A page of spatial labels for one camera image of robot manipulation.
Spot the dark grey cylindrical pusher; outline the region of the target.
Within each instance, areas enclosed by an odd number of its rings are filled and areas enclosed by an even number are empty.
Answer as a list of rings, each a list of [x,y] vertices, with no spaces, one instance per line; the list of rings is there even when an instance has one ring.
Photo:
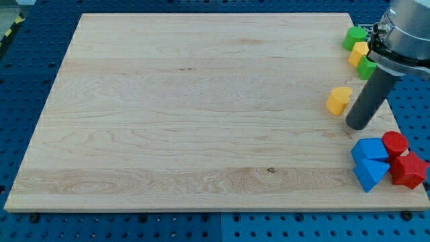
[[[400,79],[400,73],[377,67],[352,105],[345,122],[354,130],[363,130]]]

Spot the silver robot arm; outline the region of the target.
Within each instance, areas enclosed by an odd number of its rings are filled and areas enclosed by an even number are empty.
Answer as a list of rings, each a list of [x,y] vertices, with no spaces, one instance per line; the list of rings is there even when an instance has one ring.
[[[368,46],[366,58],[376,69],[345,118],[355,130],[368,125],[402,76],[429,80],[429,2],[391,1],[373,25]]]

